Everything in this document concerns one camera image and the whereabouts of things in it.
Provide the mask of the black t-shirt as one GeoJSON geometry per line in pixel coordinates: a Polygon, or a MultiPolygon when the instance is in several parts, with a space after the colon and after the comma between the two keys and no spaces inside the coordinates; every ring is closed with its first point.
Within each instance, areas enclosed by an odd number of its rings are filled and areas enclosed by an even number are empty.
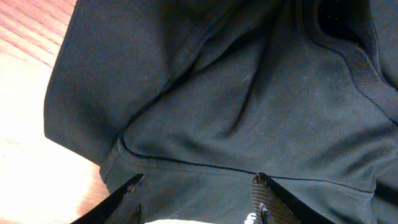
{"type": "Polygon", "coordinates": [[[78,1],[44,133],[142,174],[147,222],[251,222],[263,172],[307,223],[396,223],[397,2],[78,1]]]}

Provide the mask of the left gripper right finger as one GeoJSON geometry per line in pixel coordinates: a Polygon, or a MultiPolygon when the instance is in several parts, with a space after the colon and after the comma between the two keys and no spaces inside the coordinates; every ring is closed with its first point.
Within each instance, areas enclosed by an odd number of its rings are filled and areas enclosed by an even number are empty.
{"type": "Polygon", "coordinates": [[[254,176],[251,193],[255,224],[334,224],[262,172],[254,176]]]}

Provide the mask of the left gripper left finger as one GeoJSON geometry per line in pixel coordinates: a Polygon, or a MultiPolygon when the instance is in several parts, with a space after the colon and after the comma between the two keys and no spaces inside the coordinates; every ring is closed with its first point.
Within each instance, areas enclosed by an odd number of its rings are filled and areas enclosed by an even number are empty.
{"type": "Polygon", "coordinates": [[[145,223],[145,176],[137,174],[72,224],[145,223]]]}

